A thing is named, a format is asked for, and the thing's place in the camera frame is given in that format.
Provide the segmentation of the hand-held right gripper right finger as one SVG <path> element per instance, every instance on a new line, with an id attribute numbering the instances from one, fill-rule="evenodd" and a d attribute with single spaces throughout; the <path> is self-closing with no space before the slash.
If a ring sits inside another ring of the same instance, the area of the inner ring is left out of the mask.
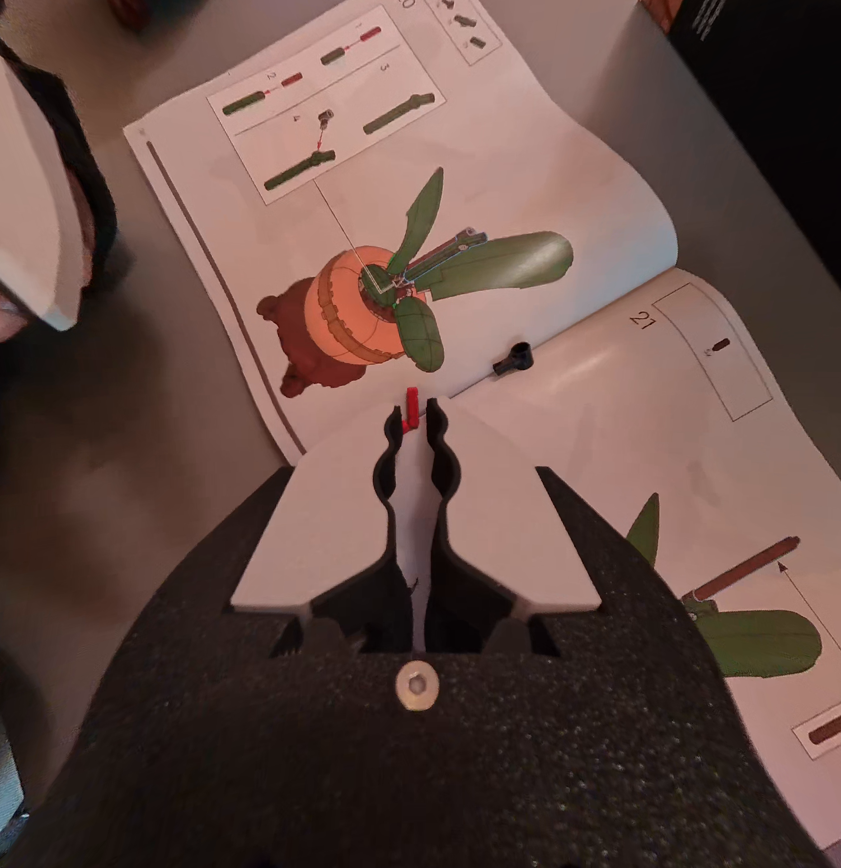
<path id="1" fill-rule="evenodd" d="M 599 592 L 528 454 L 447 397 L 427 401 L 443 555 L 505 615 L 594 612 Z"/>

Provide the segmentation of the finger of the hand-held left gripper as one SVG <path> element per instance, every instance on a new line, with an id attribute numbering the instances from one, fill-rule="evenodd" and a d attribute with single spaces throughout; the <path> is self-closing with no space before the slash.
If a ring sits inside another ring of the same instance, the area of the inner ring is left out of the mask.
<path id="1" fill-rule="evenodd" d="M 64 82 L 0 39 L 0 332 L 67 331 L 117 235 L 111 193 Z"/>

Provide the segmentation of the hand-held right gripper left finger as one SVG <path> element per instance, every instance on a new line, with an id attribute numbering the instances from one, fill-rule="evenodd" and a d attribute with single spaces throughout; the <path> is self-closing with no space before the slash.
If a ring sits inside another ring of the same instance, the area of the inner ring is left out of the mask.
<path id="1" fill-rule="evenodd" d="M 230 599 L 247 613 L 311 613 L 372 567 L 390 542 L 401 409 L 375 405 L 296 464 Z"/>

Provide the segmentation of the black toy angle connector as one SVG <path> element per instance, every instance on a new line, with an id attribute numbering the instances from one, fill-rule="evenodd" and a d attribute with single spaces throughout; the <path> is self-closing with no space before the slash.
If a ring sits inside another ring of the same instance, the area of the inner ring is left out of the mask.
<path id="1" fill-rule="evenodd" d="M 533 350 L 530 343 L 521 341 L 513 344 L 509 353 L 493 363 L 492 372 L 496 377 L 509 373 L 527 371 L 534 365 Z"/>

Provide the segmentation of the open building instruction booklet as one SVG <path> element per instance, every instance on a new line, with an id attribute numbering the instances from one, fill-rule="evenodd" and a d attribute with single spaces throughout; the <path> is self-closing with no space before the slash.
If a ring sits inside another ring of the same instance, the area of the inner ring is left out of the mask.
<path id="1" fill-rule="evenodd" d="M 569 483 L 661 573 L 807 834 L 841 842 L 841 481 L 647 182 L 478 2 L 344 2 L 124 129 L 289 463 L 408 387 Z M 513 344 L 534 365 L 496 377 Z M 409 433 L 427 650 L 528 637 L 446 561 Z"/>

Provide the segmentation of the black orchid set box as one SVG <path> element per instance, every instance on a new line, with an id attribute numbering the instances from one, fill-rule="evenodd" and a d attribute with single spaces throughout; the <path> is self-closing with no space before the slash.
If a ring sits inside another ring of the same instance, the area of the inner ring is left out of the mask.
<path id="1" fill-rule="evenodd" d="M 643 1 L 841 288 L 841 1 Z"/>

